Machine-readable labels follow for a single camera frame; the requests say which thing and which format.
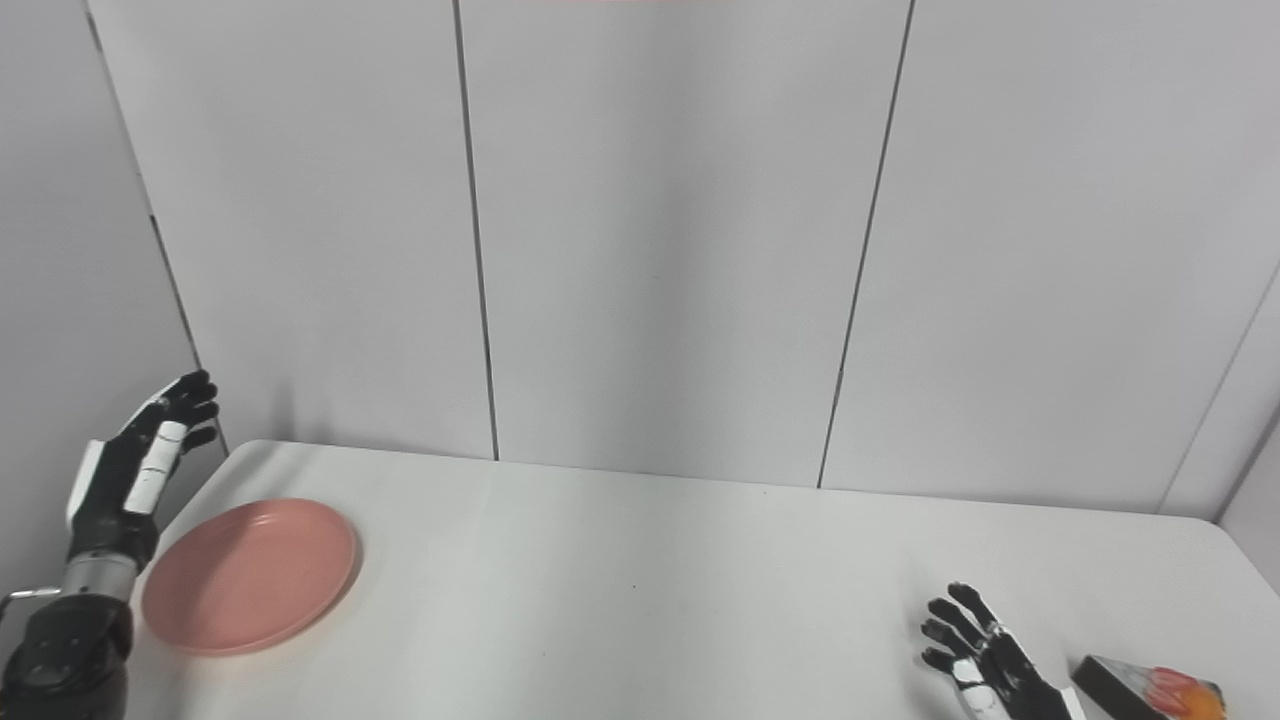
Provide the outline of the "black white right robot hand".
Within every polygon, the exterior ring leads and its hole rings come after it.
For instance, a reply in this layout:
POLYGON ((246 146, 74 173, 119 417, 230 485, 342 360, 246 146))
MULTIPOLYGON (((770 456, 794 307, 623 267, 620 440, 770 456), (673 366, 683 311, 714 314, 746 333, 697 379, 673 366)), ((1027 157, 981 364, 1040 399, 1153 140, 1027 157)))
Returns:
POLYGON ((927 603, 920 661, 947 676, 968 719, 1084 719, 1073 688, 1051 684, 980 592, 951 582, 927 603))

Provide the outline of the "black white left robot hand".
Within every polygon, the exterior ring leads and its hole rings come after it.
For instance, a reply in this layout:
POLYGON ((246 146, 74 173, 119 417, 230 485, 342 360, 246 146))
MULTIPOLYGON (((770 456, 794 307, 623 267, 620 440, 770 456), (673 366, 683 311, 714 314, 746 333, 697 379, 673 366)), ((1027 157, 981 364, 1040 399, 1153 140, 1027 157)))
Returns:
POLYGON ((67 561, 113 555, 145 569, 159 539, 155 512, 183 456, 218 438, 218 387, 209 372, 178 377, 110 439, 91 441, 67 506, 67 561))

